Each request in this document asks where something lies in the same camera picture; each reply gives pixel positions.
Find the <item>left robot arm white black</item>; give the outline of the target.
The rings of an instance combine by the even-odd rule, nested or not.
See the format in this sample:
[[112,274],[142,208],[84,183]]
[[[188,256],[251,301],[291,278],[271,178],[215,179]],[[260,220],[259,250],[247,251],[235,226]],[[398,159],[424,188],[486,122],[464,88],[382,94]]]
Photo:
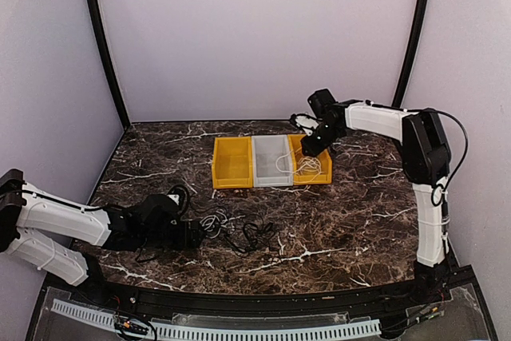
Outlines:
[[97,260],[72,251],[49,233],[85,241],[115,252],[146,246],[197,249],[205,238],[198,220],[186,220],[189,194],[180,185],[167,194],[151,194],[130,207],[89,206],[51,195],[25,181],[19,169],[1,177],[1,251],[16,256],[79,287],[96,306],[113,298]]

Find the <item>yellow bin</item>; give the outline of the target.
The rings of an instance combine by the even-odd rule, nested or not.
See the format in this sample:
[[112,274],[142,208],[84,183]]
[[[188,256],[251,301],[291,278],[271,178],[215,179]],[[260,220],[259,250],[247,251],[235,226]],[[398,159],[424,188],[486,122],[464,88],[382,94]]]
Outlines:
[[254,186],[251,137],[217,137],[212,158],[214,189]]
[[301,139],[304,134],[288,134],[291,150],[294,185],[330,184],[332,181],[332,160],[327,150],[317,157],[302,154]]

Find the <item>white translucent bin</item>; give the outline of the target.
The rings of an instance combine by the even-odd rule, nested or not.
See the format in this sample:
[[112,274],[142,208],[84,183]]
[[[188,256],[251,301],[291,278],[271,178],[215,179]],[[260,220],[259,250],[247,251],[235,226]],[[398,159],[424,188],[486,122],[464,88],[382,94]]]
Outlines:
[[287,135],[252,136],[255,188],[293,185],[293,164]]

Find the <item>yellow bin front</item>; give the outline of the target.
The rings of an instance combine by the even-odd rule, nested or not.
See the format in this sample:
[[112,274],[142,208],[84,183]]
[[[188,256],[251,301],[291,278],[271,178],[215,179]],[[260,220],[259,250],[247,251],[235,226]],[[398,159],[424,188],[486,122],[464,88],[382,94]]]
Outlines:
[[327,150],[317,157],[302,154],[301,139],[304,134],[288,134],[291,150],[294,185],[330,184],[332,181],[332,160]]

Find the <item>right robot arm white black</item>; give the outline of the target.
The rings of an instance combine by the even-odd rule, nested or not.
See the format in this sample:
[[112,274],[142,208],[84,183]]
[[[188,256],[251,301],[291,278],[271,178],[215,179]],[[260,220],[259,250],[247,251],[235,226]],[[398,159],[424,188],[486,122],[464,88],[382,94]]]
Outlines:
[[401,109],[373,101],[336,101],[329,89],[308,99],[312,113],[294,113],[290,122],[305,135],[303,155],[317,157],[351,130],[391,139],[401,157],[402,171],[412,184],[418,210],[419,264],[435,268],[449,252],[450,214],[447,194],[458,171],[441,119],[446,114],[432,108]]

